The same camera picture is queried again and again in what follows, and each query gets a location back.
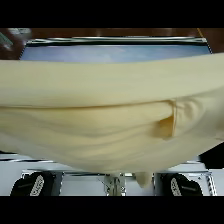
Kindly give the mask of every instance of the white label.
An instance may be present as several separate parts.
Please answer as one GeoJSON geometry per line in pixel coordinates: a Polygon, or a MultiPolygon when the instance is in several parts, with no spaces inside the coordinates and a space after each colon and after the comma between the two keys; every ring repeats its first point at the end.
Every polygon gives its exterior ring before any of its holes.
{"type": "Polygon", "coordinates": [[[42,176],[38,176],[35,184],[33,185],[33,189],[30,193],[30,196],[39,196],[43,186],[44,186],[44,178],[42,176]]]}
{"type": "Polygon", "coordinates": [[[174,196],[182,196],[175,178],[172,178],[171,180],[171,190],[174,196]]]}

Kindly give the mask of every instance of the cream fabric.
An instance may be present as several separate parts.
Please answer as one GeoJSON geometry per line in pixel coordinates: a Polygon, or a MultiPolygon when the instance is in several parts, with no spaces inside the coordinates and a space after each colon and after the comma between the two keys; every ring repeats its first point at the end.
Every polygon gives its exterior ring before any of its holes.
{"type": "Polygon", "coordinates": [[[223,92],[224,54],[0,61],[0,150],[93,172],[163,170],[223,141],[223,92]]]}

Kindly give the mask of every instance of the yellow cloth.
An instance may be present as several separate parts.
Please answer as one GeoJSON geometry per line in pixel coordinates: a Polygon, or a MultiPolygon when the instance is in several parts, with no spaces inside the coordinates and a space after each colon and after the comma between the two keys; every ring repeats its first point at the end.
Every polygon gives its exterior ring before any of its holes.
{"type": "Polygon", "coordinates": [[[222,142],[223,92],[224,54],[0,61],[0,150],[93,172],[163,170],[222,142]]]}

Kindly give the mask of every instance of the brown floor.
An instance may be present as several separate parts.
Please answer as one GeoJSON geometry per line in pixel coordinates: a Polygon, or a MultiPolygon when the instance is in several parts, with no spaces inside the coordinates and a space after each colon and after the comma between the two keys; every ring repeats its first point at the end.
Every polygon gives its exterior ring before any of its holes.
{"type": "MultiPolygon", "coordinates": [[[[224,52],[224,28],[31,28],[32,38],[100,36],[186,36],[207,38],[213,53],[224,52]]],[[[24,42],[0,28],[14,44],[7,49],[0,44],[0,59],[18,59],[24,42]]]]}

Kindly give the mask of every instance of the blue surface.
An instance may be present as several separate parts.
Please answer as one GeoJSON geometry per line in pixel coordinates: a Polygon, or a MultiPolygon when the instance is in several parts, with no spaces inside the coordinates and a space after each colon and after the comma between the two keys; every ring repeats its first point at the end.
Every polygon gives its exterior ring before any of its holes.
{"type": "Polygon", "coordinates": [[[119,63],[210,54],[207,46],[193,45],[78,45],[27,47],[21,60],[119,63]]]}

